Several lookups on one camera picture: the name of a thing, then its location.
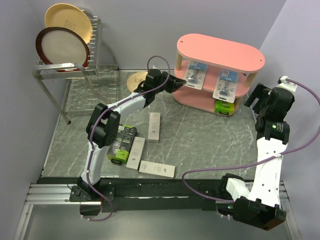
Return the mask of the pink three-tier shelf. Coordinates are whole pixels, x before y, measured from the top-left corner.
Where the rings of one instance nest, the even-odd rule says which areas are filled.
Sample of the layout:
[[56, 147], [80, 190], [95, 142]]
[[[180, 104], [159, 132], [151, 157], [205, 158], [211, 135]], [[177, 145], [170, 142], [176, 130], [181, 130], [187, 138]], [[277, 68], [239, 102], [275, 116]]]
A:
[[[173, 93], [180, 104], [218, 115], [234, 114], [248, 93], [257, 73], [265, 65], [264, 55], [255, 47], [213, 36], [189, 33], [179, 38], [174, 74], [182, 79], [189, 63], [196, 61], [207, 65], [202, 89], [183, 86]], [[238, 85], [231, 110], [226, 111], [213, 93], [221, 70], [238, 73]]]

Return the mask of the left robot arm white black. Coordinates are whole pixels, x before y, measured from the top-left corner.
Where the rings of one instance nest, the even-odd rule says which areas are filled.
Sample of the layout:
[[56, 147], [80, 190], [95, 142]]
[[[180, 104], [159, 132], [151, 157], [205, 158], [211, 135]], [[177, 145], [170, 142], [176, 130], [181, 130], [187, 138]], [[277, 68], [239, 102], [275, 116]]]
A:
[[149, 106], [156, 94], [163, 91], [172, 94], [186, 82], [152, 68], [129, 96], [110, 105], [99, 103], [95, 106], [86, 127], [88, 153], [85, 168], [77, 183], [86, 200], [93, 201], [99, 196], [102, 164], [110, 145], [116, 141], [120, 120]]

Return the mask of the white razor box slanted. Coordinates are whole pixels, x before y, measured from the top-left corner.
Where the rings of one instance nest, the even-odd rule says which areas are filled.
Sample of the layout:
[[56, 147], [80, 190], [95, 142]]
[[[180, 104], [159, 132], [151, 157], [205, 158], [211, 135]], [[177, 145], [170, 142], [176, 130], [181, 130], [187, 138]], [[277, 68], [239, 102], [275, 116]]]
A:
[[133, 170], [138, 170], [144, 146], [145, 146], [145, 138], [143, 137], [135, 137], [132, 143], [131, 150], [129, 152], [128, 160], [126, 163], [126, 167]]

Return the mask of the blue razor blister pack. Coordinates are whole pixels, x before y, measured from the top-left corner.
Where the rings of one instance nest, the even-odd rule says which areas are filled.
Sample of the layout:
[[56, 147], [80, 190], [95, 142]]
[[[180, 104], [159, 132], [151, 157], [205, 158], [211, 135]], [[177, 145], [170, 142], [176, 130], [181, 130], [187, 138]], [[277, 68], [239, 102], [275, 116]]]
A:
[[208, 65], [198, 61], [190, 61], [184, 75], [185, 86], [196, 90], [202, 90]]
[[222, 69], [219, 72], [212, 97], [216, 100], [233, 103], [236, 98], [238, 73]]

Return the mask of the white razor box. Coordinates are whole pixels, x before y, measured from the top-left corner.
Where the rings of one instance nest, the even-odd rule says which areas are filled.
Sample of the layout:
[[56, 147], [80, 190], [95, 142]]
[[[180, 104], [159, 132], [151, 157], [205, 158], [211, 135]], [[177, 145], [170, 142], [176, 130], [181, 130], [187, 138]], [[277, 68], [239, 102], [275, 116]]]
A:
[[148, 141], [159, 142], [160, 139], [160, 121], [161, 114], [159, 112], [151, 112], [149, 114]]
[[143, 174], [151, 174], [173, 179], [175, 176], [175, 168], [176, 167], [174, 165], [142, 160], [138, 171]]

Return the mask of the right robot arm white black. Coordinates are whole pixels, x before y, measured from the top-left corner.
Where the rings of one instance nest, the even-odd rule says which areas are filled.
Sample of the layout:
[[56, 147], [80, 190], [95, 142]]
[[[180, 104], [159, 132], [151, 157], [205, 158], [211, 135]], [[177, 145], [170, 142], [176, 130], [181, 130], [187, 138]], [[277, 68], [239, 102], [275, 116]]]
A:
[[280, 176], [284, 152], [288, 147], [290, 126], [284, 118], [292, 107], [297, 85], [280, 83], [270, 89], [258, 84], [245, 102], [257, 115], [255, 130], [257, 166], [251, 189], [241, 177], [226, 174], [219, 195], [234, 200], [235, 221], [269, 231], [286, 220], [281, 209]]

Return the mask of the white razor box bottom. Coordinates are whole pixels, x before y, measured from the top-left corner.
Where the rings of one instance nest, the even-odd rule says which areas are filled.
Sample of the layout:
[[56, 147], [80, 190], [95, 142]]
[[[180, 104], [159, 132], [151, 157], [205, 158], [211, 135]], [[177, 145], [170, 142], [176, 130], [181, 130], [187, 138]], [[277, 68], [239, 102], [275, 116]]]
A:
[[138, 171], [143, 174], [151, 174], [173, 179], [175, 176], [175, 168], [176, 167], [174, 165], [142, 160]]

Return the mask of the black green razor box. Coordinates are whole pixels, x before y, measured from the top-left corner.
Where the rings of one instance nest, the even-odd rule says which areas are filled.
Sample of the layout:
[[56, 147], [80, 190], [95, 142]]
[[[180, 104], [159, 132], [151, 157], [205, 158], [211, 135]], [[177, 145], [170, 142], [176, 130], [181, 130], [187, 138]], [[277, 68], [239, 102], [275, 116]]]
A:
[[116, 165], [126, 164], [133, 145], [137, 128], [129, 125], [120, 124], [115, 141], [109, 146], [106, 153], [111, 163]]
[[222, 100], [216, 100], [214, 103], [214, 113], [220, 114], [224, 116], [231, 116], [235, 111], [235, 104], [222, 101]]

